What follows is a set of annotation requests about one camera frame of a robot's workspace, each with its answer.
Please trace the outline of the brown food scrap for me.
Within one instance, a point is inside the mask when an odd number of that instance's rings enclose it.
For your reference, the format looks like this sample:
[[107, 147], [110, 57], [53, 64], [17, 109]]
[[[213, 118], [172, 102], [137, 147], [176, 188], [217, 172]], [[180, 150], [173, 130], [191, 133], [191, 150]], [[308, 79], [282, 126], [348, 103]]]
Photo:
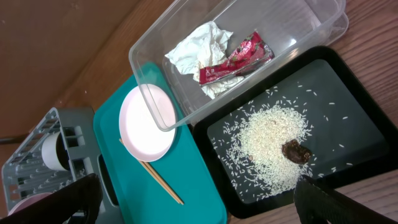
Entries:
[[300, 165], [307, 163], [312, 156], [311, 150], [300, 145], [295, 139], [282, 146], [282, 154], [288, 160]]

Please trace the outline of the large white plate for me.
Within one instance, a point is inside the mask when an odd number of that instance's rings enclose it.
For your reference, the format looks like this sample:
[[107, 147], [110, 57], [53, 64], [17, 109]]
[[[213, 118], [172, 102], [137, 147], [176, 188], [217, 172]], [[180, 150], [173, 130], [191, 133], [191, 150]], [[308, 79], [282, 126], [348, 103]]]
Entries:
[[153, 162], [171, 148], [177, 131], [159, 129], [141, 90], [136, 86], [126, 95], [121, 105], [119, 132], [124, 146], [133, 157]]

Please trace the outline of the white rice pile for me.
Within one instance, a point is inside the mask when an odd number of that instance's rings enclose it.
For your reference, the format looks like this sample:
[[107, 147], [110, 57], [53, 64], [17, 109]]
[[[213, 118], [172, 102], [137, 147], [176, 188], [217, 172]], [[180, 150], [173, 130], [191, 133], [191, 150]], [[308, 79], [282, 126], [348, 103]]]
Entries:
[[[301, 175], [320, 178], [353, 165], [341, 159], [346, 142], [332, 132], [348, 117], [332, 117], [338, 108], [332, 87], [293, 83], [272, 89], [243, 104], [206, 130], [230, 186], [243, 203], [275, 197], [295, 188]], [[291, 141], [312, 152], [303, 165], [282, 154]]]

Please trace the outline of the white napkin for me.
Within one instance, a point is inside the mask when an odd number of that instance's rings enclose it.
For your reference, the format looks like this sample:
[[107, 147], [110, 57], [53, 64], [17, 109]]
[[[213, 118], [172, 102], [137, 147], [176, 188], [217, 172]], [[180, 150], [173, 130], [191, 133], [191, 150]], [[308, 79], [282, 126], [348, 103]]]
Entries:
[[182, 75], [192, 75], [200, 81], [200, 69], [227, 61], [226, 49], [232, 32], [218, 28], [210, 21], [197, 27], [165, 57]]

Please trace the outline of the pink bowl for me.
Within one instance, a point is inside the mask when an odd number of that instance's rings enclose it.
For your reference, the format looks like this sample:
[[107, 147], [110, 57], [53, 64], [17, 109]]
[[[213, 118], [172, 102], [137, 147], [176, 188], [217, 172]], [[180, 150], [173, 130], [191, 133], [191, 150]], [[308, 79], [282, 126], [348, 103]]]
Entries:
[[40, 201], [40, 200], [42, 200], [43, 198], [45, 198], [45, 197], [47, 197], [49, 195], [51, 195], [50, 192], [45, 192], [45, 193], [36, 194], [36, 195], [33, 195], [33, 196], [29, 197], [29, 198], [25, 198], [25, 199], [21, 200], [20, 202], [18, 202], [10, 210], [10, 212], [8, 213], [8, 216], [10, 216], [13, 213], [18, 212], [19, 210], [22, 210], [22, 209], [24, 209], [24, 208], [26, 208], [26, 207], [28, 207], [28, 206]]

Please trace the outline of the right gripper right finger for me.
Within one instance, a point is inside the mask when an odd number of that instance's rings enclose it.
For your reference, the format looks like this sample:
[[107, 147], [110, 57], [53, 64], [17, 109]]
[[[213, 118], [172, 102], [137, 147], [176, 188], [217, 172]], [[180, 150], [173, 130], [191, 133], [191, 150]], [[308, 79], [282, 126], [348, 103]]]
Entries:
[[294, 205], [300, 222], [306, 224], [397, 223], [307, 175], [297, 181]]

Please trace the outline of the red snack wrapper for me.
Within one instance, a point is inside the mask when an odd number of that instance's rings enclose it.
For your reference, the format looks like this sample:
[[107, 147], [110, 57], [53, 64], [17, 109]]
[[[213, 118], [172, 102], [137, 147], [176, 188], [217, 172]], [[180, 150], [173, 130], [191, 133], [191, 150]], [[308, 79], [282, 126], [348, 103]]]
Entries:
[[257, 65], [271, 61], [274, 53], [257, 32], [247, 36], [227, 60], [219, 65], [200, 69], [201, 86], [231, 77], [244, 76]]

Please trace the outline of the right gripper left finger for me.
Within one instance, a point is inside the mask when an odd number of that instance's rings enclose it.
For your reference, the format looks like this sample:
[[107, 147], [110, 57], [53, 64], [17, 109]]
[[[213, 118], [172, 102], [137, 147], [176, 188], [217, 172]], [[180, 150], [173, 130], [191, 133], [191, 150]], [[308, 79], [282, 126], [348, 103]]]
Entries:
[[1, 223], [63, 223], [79, 210], [84, 211], [82, 223], [95, 223], [102, 199], [100, 178], [92, 173], [1, 219]]

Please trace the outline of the grey bowl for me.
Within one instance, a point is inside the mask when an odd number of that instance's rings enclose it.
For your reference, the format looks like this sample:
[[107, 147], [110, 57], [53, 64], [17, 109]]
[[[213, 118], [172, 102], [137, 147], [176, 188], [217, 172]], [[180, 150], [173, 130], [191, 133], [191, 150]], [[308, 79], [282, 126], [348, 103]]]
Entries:
[[42, 159], [51, 170], [70, 171], [69, 158], [61, 132], [49, 135], [42, 145]]

